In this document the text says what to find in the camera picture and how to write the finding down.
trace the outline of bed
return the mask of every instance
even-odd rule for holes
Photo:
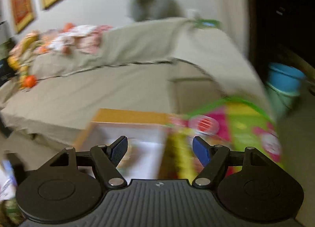
[[[40,82],[0,89],[7,126],[70,145],[99,108],[183,114],[238,95],[271,115],[250,63],[219,29],[184,18],[135,23],[103,34],[96,55],[73,51],[38,56]]]

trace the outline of blue bucket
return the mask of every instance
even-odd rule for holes
[[[281,119],[289,110],[292,109],[296,98],[300,96],[299,91],[283,92],[276,89],[267,82],[267,93],[270,104],[277,120]]]
[[[305,78],[302,71],[284,64],[271,63],[269,69],[268,82],[283,92],[299,90],[301,81]]]

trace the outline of dark cabinet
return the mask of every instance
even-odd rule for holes
[[[315,0],[254,0],[257,48],[254,66],[265,79],[277,45],[315,67]]]

